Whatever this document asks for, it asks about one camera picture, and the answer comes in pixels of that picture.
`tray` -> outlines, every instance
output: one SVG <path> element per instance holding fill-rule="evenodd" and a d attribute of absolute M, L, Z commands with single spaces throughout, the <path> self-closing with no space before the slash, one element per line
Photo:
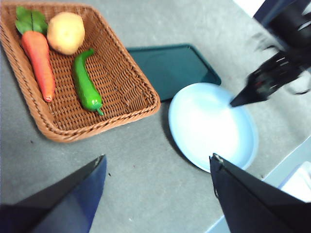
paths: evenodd
<path fill-rule="evenodd" d="M 191 44 L 127 48 L 161 101 L 193 83 L 221 84 L 221 79 Z"/>
<path fill-rule="evenodd" d="M 72 56 L 50 50 L 55 76 L 55 98 L 46 103 L 41 96 L 31 64 L 20 46 L 15 28 L 16 7 L 22 5 L 42 12 L 47 22 L 62 11 L 81 15 L 86 35 Z M 40 131 L 57 142 L 73 142 L 154 114 L 160 99 L 148 79 L 130 56 L 106 20 L 85 4 L 58 2 L 2 2 L 1 42 L 10 61 L 30 113 Z M 90 78 L 102 96 L 104 116 L 84 110 L 73 80 L 74 57 L 90 47 L 95 54 L 87 59 Z"/>

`table surface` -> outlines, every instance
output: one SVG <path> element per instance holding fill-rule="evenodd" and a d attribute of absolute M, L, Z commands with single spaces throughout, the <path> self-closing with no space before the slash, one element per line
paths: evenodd
<path fill-rule="evenodd" d="M 269 34 L 232 0 L 90 0 L 126 47 L 191 43 L 212 65 L 222 87 L 237 94 L 246 77 L 274 52 L 256 50 Z M 1 48 L 1 202 L 14 204 L 58 182 L 101 154 L 104 193 L 91 233 L 204 233 L 221 215 L 211 176 L 176 147 L 169 102 L 156 114 L 70 144 L 46 139 L 31 117 Z M 259 150 L 247 171 L 266 176 L 311 135 L 311 93 L 284 89 L 251 104 Z"/>

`wicker basket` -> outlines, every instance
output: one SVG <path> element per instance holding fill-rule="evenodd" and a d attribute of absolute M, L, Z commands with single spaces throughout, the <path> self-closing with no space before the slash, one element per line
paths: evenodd
<path fill-rule="evenodd" d="M 46 103 L 31 64 L 20 46 L 15 28 L 16 7 L 42 12 L 47 22 L 62 11 L 81 15 L 86 35 L 76 54 L 50 51 L 55 76 L 55 98 Z M 1 42 L 11 63 L 31 115 L 41 132 L 57 142 L 73 142 L 154 114 L 158 94 L 100 13 L 91 6 L 73 3 L 2 2 Z M 104 116 L 84 110 L 72 80 L 74 57 L 90 47 L 95 54 L 86 61 L 90 78 L 102 96 Z"/>

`toy green pepper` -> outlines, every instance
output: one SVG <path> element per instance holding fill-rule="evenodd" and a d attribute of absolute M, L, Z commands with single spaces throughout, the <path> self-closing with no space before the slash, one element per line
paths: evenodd
<path fill-rule="evenodd" d="M 73 62 L 73 76 L 74 85 L 78 93 L 82 106 L 92 112 L 97 111 L 99 115 L 103 116 L 103 112 L 100 110 L 102 107 L 102 98 L 95 85 L 89 78 L 86 70 L 86 59 L 94 54 L 93 49 L 86 50 L 80 53 Z"/>

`white plate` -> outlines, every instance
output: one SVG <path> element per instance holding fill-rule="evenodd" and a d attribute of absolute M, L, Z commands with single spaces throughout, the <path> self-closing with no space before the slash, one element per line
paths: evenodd
<path fill-rule="evenodd" d="M 180 90 L 170 104 L 169 125 L 177 146 L 205 171 L 210 172 L 213 153 L 242 169 L 256 155 L 256 126 L 245 107 L 230 106 L 232 99 L 220 86 L 195 83 Z"/>

